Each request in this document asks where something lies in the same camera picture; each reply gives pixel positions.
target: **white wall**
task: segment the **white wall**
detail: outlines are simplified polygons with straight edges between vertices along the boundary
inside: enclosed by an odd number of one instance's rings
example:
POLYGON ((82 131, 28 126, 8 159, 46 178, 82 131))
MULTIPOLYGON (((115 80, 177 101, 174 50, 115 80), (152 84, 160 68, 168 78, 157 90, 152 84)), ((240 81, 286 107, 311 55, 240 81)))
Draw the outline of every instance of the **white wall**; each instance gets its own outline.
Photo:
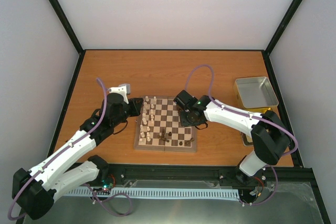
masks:
POLYGON ((291 1, 59 0, 86 49, 265 49, 291 1))
POLYGON ((304 165, 336 223, 336 0, 303 0, 271 61, 304 165))
POLYGON ((0 223, 13 223, 13 174, 46 157, 78 55, 48 0, 0 0, 0 38, 0 223))

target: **orange wooden tabletop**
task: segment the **orange wooden tabletop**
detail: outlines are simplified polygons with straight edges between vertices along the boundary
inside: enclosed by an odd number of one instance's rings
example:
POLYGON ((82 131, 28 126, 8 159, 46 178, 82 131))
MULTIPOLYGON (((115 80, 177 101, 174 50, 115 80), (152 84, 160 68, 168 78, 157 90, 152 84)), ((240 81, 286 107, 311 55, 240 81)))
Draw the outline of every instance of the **orange wooden tabletop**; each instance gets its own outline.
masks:
MULTIPOLYGON (((184 89, 186 78, 194 67, 209 64, 215 71, 212 96, 237 106, 233 92, 235 80, 267 76, 262 58, 258 51, 88 50, 55 150, 73 136, 95 109, 100 108, 103 94, 96 77, 100 77, 107 88, 130 83, 130 98, 176 96, 184 89)), ((196 97, 207 94, 210 79, 211 72, 207 68, 198 69, 191 78, 188 92, 196 97)), ((108 163, 235 166, 253 150, 253 147, 243 145, 237 130, 218 123, 209 123, 207 129, 197 131, 196 153, 135 150, 135 118, 129 118, 128 122, 122 133, 105 139, 79 161, 97 154, 108 163)), ((278 166, 293 166, 291 157, 283 157, 278 166)))

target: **purple cable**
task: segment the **purple cable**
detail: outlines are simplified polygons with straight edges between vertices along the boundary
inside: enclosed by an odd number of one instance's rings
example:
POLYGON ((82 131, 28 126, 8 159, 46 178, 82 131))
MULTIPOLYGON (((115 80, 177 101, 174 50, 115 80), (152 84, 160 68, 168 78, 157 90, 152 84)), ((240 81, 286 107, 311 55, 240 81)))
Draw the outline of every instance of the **purple cable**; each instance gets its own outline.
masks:
POLYGON ((108 197, 107 199, 105 199, 105 200, 100 200, 99 198, 98 198, 98 196, 97 196, 97 192, 95 192, 91 187, 90 187, 90 185, 88 185, 88 184, 84 184, 84 186, 86 186, 91 192, 92 192, 92 196, 96 199, 96 201, 109 213, 109 214, 111 214, 111 215, 113 215, 113 216, 116 216, 116 217, 123 217, 123 216, 126 216, 126 215, 129 215, 131 212, 132 212, 132 210, 133 210, 133 203, 132 203, 132 200, 131 200, 131 198, 130 198, 130 196, 128 196, 127 194, 124 194, 124 193, 118 193, 118 194, 115 194, 115 195, 113 195, 113 196, 111 196, 111 197, 108 197), (127 212, 126 213, 124 213, 124 214, 117 214, 116 212, 113 212, 111 209, 108 209, 104 204, 103 204, 103 202, 107 202, 107 201, 109 201, 109 200, 112 200, 113 198, 115 198, 116 196, 118 196, 118 195, 122 195, 122 196, 125 196, 126 198, 127 198, 127 200, 129 201, 129 203, 130 203, 130 208, 127 210, 127 212))
MULTIPOLYGON (((246 118, 249 118, 250 115, 249 115, 248 113, 244 113, 244 112, 240 112, 240 111, 235 111, 235 110, 233 110, 233 109, 227 108, 226 106, 222 106, 221 104, 219 104, 218 102, 216 102, 216 101, 212 98, 212 96, 211 96, 211 89, 212 89, 212 86, 213 86, 213 84, 214 84, 214 76, 215 76, 215 73, 214 73, 213 68, 212 68, 210 65, 208 65, 208 64, 202 64, 202 65, 199 65, 199 66, 197 66, 196 68, 194 68, 194 69, 190 72, 190 74, 189 74, 189 76, 188 76, 188 78, 187 78, 187 82, 185 83, 185 87, 184 87, 185 91, 187 90, 187 87, 188 87, 188 84, 189 84, 189 81, 190 81, 190 78, 191 78, 192 74, 193 74, 198 68, 201 68, 201 67, 207 67, 207 68, 210 69, 210 71, 211 71, 211 81, 210 81, 210 85, 209 85, 209 89, 208 89, 208 96, 209 96, 210 100, 211 100, 215 105, 217 105, 218 107, 220 107, 220 108, 222 108, 222 109, 224 109, 224 110, 226 110, 226 111, 229 111, 229 112, 231 112, 231 113, 235 113, 235 114, 244 116, 244 117, 246 117, 246 118)), ((269 125, 271 125, 271 126, 277 128, 277 129, 281 130, 281 131, 284 132, 286 135, 288 135, 291 139, 293 139, 293 142, 295 143, 294 148, 293 148, 292 150, 288 151, 288 152, 283 153, 282 156, 289 155, 289 154, 295 152, 295 151, 298 149, 298 141, 297 141, 297 139, 295 138, 295 136, 294 136, 293 134, 291 134, 289 131, 287 131, 287 130, 284 129, 283 127, 279 126, 278 124, 275 124, 274 122, 268 121, 268 120, 266 120, 266 119, 264 119, 264 118, 261 118, 261 117, 258 117, 258 116, 252 116, 252 118, 253 118, 253 119, 256 119, 256 120, 259 120, 259 121, 262 121, 262 122, 264 122, 264 123, 267 123, 267 124, 269 124, 269 125)))
MULTIPOLYGON (((83 140, 85 137, 87 137, 88 135, 90 135, 92 133, 92 131, 94 131, 101 123, 101 121, 103 120, 103 117, 105 115, 105 111, 106 111, 106 105, 107 105, 107 94, 106 94, 106 87, 103 83, 103 81, 100 78, 96 79, 98 84, 103 88, 103 92, 104 92, 104 106, 103 106, 103 111, 101 113, 101 117, 99 119, 99 121, 97 122, 97 124, 87 133, 85 133, 83 136, 81 136, 80 138, 78 138, 77 140, 73 141, 73 145, 77 144, 79 141, 83 140)), ((64 149, 62 149, 59 153, 57 153, 54 157, 52 157, 44 166, 42 166, 42 169, 45 169, 48 167, 48 165, 50 165, 55 159, 57 159, 62 153, 64 153, 67 149, 71 148, 70 145, 66 146, 64 149)), ((7 217, 9 220, 18 220, 21 219, 22 217, 26 216, 26 213, 17 216, 17 217, 12 217, 12 211, 13 208, 15 206, 15 203, 17 202, 18 198, 21 196, 22 192, 27 188, 27 186, 41 173, 41 171, 39 170, 38 172, 36 172, 24 185, 23 187, 19 190, 19 192, 17 193, 17 195, 14 197, 11 206, 9 207, 8 213, 7 213, 7 217)))
POLYGON ((277 190, 277 188, 278 188, 278 175, 277 175, 277 173, 275 172, 273 166, 270 165, 269 167, 271 167, 271 169, 273 170, 274 177, 275 177, 275 188, 274 188, 274 191, 272 192, 272 194, 271 194, 267 199, 263 200, 262 202, 252 204, 251 206, 259 206, 259 205, 261 205, 261 204, 263 204, 263 203, 266 203, 267 201, 269 201, 270 199, 272 199, 272 197, 274 196, 274 194, 275 194, 275 192, 276 192, 276 190, 277 190))

